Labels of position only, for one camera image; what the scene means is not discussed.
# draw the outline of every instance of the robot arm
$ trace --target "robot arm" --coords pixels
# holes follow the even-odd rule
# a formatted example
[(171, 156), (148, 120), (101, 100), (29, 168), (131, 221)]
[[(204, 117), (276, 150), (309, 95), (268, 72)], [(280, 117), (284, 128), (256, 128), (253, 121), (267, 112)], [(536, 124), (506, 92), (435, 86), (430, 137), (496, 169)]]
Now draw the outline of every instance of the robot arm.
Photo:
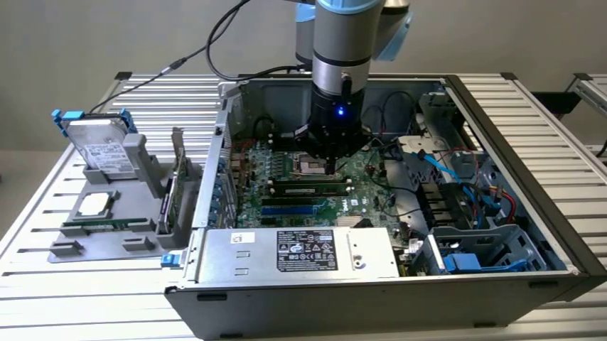
[(295, 138), (309, 155), (327, 160), (327, 174), (372, 139), (360, 121), (371, 59), (394, 59), (410, 20), (403, 0), (297, 5), (296, 57), (312, 66), (313, 86), (309, 121)]

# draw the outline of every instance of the power supply label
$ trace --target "power supply label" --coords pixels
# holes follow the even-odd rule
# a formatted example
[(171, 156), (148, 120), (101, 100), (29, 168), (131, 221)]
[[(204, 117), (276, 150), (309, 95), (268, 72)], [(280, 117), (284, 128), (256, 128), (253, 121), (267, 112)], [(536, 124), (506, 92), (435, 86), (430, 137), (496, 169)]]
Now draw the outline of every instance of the power supply label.
[(277, 261), (280, 272), (335, 271), (338, 258), (334, 231), (277, 231)]

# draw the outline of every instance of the white wall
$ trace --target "white wall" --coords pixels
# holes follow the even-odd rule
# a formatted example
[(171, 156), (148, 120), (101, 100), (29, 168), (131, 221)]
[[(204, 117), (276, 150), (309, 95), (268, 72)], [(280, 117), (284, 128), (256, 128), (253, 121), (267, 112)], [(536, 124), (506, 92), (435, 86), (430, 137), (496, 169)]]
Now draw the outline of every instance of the white wall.
[[(236, 0), (0, 0), (0, 148), (57, 150), (53, 108), (87, 109), (120, 70), (157, 72)], [(512, 71), (532, 90), (607, 73), (606, 0), (414, 0), (402, 54), (376, 72)], [(293, 4), (253, 0), (213, 48), (225, 72), (293, 63)], [(204, 58), (183, 73), (208, 73)], [(607, 119), (572, 129), (599, 143)], [(599, 124), (588, 124), (588, 118)]]

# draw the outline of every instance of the motherboard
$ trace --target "motherboard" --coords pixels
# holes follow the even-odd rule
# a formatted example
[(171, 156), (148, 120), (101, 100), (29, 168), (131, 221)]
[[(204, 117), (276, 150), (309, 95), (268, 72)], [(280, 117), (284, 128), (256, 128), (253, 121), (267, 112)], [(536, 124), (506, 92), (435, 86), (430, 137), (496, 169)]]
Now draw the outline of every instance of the motherboard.
[(237, 228), (375, 226), (396, 238), (399, 218), (390, 193), (371, 180), (386, 177), (386, 171), (368, 165), (370, 151), (342, 159), (336, 173), (324, 175), (324, 161), (305, 153), (240, 142), (231, 156)]

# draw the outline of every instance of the barcode sticker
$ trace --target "barcode sticker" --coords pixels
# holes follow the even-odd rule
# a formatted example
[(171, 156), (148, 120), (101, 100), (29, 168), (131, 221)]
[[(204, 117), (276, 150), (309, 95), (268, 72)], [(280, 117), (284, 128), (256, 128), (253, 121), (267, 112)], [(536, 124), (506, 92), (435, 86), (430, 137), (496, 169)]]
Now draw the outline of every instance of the barcode sticker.
[(133, 165), (121, 144), (88, 144), (89, 159), (105, 174), (132, 173)]

